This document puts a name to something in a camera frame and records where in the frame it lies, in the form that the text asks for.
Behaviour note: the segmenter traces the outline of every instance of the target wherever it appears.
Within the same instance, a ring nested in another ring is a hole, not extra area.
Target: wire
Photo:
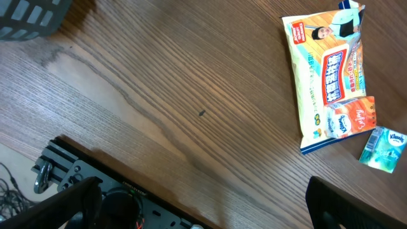
[[[10,175],[10,181],[15,189],[10,190],[7,182],[0,178],[0,181],[2,182],[0,183],[0,216],[4,219],[8,219],[16,214],[26,211],[36,203],[23,195],[7,166],[1,162],[0,165],[7,170],[7,173]]]

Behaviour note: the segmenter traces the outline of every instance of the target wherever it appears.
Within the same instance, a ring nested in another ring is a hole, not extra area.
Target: wood grain
[[[407,2],[363,3],[364,71],[378,124],[407,133]],[[216,228],[311,228],[311,176],[407,223],[407,156],[393,174],[361,165],[367,134],[299,151],[279,17],[336,7],[75,1],[55,35],[0,43],[0,142],[35,160],[65,135]]]

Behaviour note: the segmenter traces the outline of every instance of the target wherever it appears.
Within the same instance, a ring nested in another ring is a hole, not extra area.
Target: black cable
[[[10,175],[10,181],[15,189],[10,190],[7,182],[0,178],[0,181],[2,182],[2,184],[0,183],[0,216],[4,219],[8,219],[16,214],[26,211],[28,208],[35,205],[35,202],[29,200],[23,195],[7,166],[1,162],[0,165],[7,170],[7,173]]]

